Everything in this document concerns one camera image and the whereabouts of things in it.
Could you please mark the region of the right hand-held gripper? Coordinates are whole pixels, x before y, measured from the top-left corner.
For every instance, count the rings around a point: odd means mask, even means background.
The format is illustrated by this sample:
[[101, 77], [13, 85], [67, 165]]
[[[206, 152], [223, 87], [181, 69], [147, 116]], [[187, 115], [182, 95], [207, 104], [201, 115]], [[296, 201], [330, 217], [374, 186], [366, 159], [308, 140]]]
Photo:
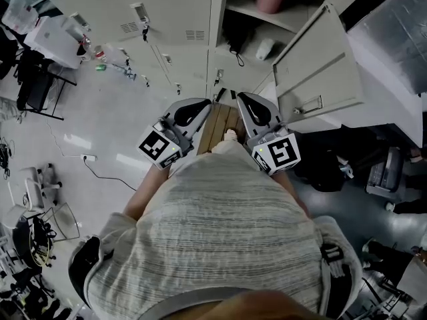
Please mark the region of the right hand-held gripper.
[[[301, 161], [296, 136], [288, 131], [279, 109], [268, 99], [253, 93], [237, 96], [238, 108], [249, 136], [248, 149], [261, 171], [269, 176], [294, 167]], [[260, 130], [263, 124], [276, 124]]]

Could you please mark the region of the clear plastic bag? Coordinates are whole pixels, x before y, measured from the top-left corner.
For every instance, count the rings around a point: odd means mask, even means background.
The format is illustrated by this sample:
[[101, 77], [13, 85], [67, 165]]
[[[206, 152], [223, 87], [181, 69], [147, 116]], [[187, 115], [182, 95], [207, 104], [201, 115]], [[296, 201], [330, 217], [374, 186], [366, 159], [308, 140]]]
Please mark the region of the clear plastic bag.
[[14, 32], [25, 35], [35, 28], [38, 18], [38, 12], [26, 0], [10, 0], [1, 22]]

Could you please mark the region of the white cardboard box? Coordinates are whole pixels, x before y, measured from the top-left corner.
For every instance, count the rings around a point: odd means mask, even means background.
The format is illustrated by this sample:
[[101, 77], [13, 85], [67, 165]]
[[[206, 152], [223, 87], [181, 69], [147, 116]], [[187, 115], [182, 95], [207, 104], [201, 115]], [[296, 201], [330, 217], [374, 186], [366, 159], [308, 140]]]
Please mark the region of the white cardboard box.
[[44, 58], [70, 69], [77, 69], [77, 55], [84, 33], [70, 18], [63, 15], [40, 17], [35, 28], [26, 34], [24, 44], [41, 53]]

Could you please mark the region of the white office chair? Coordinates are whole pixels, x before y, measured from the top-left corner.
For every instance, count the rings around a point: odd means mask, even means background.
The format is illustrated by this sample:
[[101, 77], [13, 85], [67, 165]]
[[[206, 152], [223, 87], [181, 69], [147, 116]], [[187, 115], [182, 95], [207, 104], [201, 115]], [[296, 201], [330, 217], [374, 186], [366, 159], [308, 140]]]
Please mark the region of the white office chair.
[[2, 225], [14, 229], [23, 216], [58, 206], [62, 186], [52, 163], [42, 168], [26, 167], [19, 170], [15, 179], [7, 183], [12, 206], [3, 216]]

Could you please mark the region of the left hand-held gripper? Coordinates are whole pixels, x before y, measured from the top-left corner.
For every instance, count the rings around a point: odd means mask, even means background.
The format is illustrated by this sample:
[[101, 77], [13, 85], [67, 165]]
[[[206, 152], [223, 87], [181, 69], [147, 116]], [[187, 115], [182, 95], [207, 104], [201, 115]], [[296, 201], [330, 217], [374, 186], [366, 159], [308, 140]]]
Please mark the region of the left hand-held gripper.
[[211, 101], [188, 98], [174, 102], [143, 132], [137, 150], [158, 169], [164, 170], [193, 150], [197, 133], [211, 111]]

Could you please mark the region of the locker door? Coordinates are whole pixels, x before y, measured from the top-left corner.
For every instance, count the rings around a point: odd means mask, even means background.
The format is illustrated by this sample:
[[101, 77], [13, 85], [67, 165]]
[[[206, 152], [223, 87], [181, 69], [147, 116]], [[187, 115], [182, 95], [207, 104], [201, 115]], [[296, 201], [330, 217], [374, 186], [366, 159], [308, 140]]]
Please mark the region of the locker door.
[[[364, 102], [356, 59], [334, 6], [323, 3], [273, 65], [280, 112], [301, 121]], [[321, 95], [323, 108], [296, 115], [293, 108]]]

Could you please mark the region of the clear bottle with red label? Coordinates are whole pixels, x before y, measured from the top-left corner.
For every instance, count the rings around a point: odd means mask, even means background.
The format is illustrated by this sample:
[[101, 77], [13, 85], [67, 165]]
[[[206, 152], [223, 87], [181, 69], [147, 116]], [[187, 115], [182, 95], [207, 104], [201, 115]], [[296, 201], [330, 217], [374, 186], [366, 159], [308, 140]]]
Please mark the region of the clear bottle with red label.
[[102, 63], [108, 63], [109, 59], [107, 58], [107, 55], [105, 54], [105, 51], [103, 50], [103, 47], [100, 45], [95, 46], [94, 50], [95, 58], [102, 62]]

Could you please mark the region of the white cloth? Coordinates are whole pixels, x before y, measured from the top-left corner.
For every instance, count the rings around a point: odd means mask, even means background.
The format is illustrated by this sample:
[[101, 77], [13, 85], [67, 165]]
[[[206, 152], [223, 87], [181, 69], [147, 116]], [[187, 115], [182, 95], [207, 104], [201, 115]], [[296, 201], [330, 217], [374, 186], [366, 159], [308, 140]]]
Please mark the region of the white cloth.
[[275, 41], [273, 39], [263, 39], [256, 51], [256, 59], [264, 61], [273, 49], [274, 44]]

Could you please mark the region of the black folding table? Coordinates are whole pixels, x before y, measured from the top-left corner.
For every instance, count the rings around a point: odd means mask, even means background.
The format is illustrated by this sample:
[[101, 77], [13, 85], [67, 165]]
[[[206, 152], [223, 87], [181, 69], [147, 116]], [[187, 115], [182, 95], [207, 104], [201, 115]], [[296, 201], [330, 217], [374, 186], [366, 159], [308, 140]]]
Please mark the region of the black folding table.
[[[20, 86], [16, 104], [19, 111], [42, 115], [51, 119], [63, 121], [63, 117], [55, 115], [55, 111], [66, 84], [76, 87], [77, 83], [68, 80], [60, 73], [54, 73], [50, 66], [55, 64], [52, 59], [36, 51], [24, 49], [17, 60], [17, 82]], [[46, 113], [44, 107], [50, 89], [54, 83], [60, 83], [55, 104], [51, 113]]]

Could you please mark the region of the person's grey striped shirt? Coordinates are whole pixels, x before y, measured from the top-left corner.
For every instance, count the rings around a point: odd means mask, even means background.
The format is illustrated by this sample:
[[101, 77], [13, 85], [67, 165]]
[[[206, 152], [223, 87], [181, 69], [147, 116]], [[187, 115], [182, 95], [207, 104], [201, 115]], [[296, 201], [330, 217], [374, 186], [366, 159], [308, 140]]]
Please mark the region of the person's grey striped shirt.
[[307, 217], [249, 161], [208, 153], [169, 172], [138, 221], [111, 214], [75, 251], [69, 277], [103, 320], [163, 320], [249, 291], [337, 319], [362, 268], [333, 218]]

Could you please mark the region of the person's chin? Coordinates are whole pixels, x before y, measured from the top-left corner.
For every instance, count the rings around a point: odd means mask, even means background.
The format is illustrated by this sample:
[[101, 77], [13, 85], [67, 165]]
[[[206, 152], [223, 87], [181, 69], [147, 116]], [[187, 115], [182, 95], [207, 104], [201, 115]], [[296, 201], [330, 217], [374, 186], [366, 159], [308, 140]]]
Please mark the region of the person's chin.
[[249, 291], [196, 305], [163, 320], [329, 320], [279, 291]]

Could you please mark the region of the grey printer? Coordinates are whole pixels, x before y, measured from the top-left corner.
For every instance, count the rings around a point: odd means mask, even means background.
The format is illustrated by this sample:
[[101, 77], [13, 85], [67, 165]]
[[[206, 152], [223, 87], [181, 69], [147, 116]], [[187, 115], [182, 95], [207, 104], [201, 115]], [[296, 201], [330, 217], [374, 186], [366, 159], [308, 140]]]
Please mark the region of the grey printer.
[[390, 147], [384, 161], [371, 167], [366, 192], [381, 197], [393, 197], [400, 186], [404, 157], [398, 147]]

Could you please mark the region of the person's beige trousers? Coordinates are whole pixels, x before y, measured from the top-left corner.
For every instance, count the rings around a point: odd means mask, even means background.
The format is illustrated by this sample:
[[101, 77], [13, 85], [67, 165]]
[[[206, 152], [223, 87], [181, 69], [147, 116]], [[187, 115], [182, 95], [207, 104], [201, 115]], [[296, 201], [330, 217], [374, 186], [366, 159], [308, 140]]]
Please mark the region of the person's beige trousers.
[[250, 157], [245, 147], [237, 140], [223, 140], [211, 149], [212, 153], [221, 155], [233, 155], [236, 157]]

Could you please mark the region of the black bin bag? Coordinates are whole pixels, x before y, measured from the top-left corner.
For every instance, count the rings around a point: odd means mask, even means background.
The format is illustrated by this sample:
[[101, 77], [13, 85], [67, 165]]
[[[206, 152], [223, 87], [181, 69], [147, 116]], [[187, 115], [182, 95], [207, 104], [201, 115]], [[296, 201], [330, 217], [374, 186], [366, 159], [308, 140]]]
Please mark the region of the black bin bag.
[[336, 154], [308, 135], [297, 135], [301, 161], [293, 168], [297, 177], [319, 192], [337, 192], [344, 185], [344, 174]]

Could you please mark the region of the person's left forearm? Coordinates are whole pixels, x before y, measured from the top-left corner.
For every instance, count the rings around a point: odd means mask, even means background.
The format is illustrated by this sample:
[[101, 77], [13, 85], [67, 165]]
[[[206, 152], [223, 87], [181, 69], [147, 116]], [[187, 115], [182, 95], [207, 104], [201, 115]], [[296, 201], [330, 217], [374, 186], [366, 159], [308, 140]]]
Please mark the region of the person's left forearm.
[[158, 169], [152, 165], [145, 175], [141, 185], [137, 188], [129, 202], [127, 203], [123, 214], [138, 221], [158, 189], [168, 180], [170, 168], [164, 170]]

